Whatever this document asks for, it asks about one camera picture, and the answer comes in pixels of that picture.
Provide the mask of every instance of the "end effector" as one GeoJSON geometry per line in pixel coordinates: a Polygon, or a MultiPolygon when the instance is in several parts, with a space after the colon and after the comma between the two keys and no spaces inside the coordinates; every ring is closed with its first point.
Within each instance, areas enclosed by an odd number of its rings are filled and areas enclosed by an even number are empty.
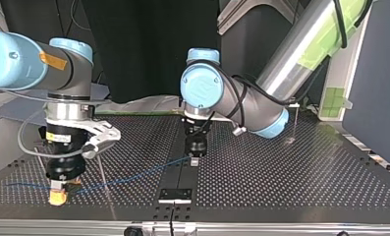
{"type": "Polygon", "coordinates": [[[46,176],[51,180],[53,205],[64,203],[65,185],[78,183],[86,158],[94,158],[121,138],[120,131],[108,122],[93,120],[97,102],[90,100],[92,55],[91,47],[83,42],[53,38],[47,45],[0,31],[0,89],[48,90],[43,99],[47,101],[45,139],[52,153],[26,149],[21,135],[19,143],[28,154],[50,157],[46,176]]]}

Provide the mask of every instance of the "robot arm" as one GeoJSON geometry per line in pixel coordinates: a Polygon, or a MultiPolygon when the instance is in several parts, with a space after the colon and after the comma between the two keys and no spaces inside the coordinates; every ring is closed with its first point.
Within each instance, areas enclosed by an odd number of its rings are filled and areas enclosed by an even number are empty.
{"type": "Polygon", "coordinates": [[[181,78],[184,100],[191,107],[216,111],[267,139],[278,136],[289,119],[283,103],[296,93],[327,55],[333,55],[341,43],[346,43],[347,38],[341,40],[342,36],[345,33],[349,37],[355,32],[371,2],[310,2],[260,73],[257,87],[226,76],[218,68],[219,53],[216,50],[191,49],[189,66],[181,78]]]}
{"type": "MultiPolygon", "coordinates": [[[[121,138],[119,130],[106,121],[92,119],[92,66],[92,49],[85,43],[53,38],[47,45],[0,31],[0,89],[48,90],[46,140],[53,154],[41,156],[51,157],[46,176],[51,180],[53,205],[66,201],[65,187],[78,183],[78,177],[85,172],[85,158],[94,158],[121,138]]],[[[24,148],[21,139],[20,147],[36,154],[24,148]]]]}

